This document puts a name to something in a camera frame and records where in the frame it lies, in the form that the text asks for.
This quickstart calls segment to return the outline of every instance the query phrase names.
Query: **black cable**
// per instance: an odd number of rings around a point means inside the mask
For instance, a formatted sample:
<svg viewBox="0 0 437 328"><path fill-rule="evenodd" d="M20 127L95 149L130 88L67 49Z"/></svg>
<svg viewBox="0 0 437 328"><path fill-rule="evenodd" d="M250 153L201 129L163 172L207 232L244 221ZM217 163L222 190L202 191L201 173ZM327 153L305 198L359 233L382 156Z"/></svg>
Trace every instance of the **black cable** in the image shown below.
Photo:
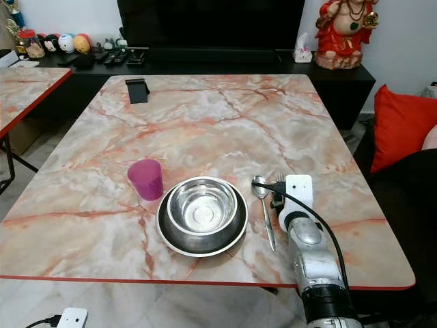
<svg viewBox="0 0 437 328"><path fill-rule="evenodd" d="M41 324L41 323L46 323L46 319L36 321L36 322L34 322L34 323L28 325L26 328L31 328L31 327L34 327L34 326L39 325L39 324Z"/></svg>
<svg viewBox="0 0 437 328"><path fill-rule="evenodd" d="M331 228L329 227L327 222L325 220L323 220L323 218L320 215L318 215L311 207L303 204L300 200L294 198L293 196L290 196L287 193L284 193L284 192L282 192L280 190L277 190L276 188L270 186L269 184L262 184L262 183L258 183L258 182L252 182L252 185L255 186L255 187L261 187L261 188L265 188L265 189L270 190L270 191L274 191L275 193L278 193L279 195L282 195L282 196L288 198L289 200L292 200L297 205L302 206L305 210L307 210L312 215L314 215L314 217L318 221L320 221L320 223L325 227L326 231L329 233L329 236L333 240L335 251L337 251L337 256L339 258L340 270L341 270L341 276L343 278L343 283L344 283L345 289L347 291L349 291L349 283L348 283L348 277L346 276L346 266L344 264L343 253L341 252L341 248L340 248L339 242L337 241L337 238L335 238L334 232L331 230Z"/></svg>
<svg viewBox="0 0 437 328"><path fill-rule="evenodd" d="M26 328L32 328L32 327L35 327L36 325L40 325L42 323L49 323L50 327L57 327L59 320L61 320L61 315L57 314L55 316L52 316L51 318L45 318L45 319L36 321L34 323L31 323Z"/></svg>

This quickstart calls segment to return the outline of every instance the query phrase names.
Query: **spoon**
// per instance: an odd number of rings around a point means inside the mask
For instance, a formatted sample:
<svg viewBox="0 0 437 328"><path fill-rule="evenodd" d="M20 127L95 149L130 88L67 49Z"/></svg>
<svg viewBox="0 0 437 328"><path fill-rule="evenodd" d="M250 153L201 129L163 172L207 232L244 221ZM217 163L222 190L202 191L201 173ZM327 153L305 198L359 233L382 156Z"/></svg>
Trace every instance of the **spoon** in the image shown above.
<svg viewBox="0 0 437 328"><path fill-rule="evenodd" d="M266 179L264 179L262 176L254 176L252 179L252 182L262 183L263 185L266 184ZM264 198L268 194L268 190L262 187L256 187L252 185L252 192L255 196L257 196L262 203L262 209L264 211L264 219L266 220L266 229L267 229L267 235L268 235L268 241L270 241L270 247L273 251L276 250L276 244L274 243L274 234L272 229L272 224L270 222L270 217L267 212L266 203L264 201Z"/></svg>

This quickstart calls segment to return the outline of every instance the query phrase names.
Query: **red cushion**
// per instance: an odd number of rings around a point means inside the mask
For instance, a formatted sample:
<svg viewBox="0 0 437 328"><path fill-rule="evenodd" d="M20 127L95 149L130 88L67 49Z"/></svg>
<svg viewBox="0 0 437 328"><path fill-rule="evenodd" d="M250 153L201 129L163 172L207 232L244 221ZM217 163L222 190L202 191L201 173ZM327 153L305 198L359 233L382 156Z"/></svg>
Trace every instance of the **red cushion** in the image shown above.
<svg viewBox="0 0 437 328"><path fill-rule="evenodd" d="M375 95L375 173L418 152L437 124L437 99L392 93L383 85Z"/></svg>

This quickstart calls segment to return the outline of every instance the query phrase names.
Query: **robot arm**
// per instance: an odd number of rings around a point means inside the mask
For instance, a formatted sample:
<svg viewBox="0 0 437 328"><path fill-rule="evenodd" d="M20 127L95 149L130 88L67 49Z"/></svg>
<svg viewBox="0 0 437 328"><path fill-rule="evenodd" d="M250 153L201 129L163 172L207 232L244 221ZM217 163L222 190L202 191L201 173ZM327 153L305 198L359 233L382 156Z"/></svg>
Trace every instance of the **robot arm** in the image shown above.
<svg viewBox="0 0 437 328"><path fill-rule="evenodd" d="M308 175L289 175L285 192L312 207L312 180ZM308 328L362 328L335 257L314 216L286 198L279 213L287 232L290 255L305 309Z"/></svg>

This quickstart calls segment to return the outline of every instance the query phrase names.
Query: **black phone holder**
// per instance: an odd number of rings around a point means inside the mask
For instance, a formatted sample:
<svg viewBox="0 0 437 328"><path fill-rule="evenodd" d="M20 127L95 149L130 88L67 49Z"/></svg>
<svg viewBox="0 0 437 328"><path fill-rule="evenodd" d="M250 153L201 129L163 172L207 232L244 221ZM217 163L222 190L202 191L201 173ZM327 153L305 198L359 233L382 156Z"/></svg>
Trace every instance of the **black phone holder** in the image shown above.
<svg viewBox="0 0 437 328"><path fill-rule="evenodd" d="M125 80L131 104L147 103L150 90L144 78Z"/></svg>

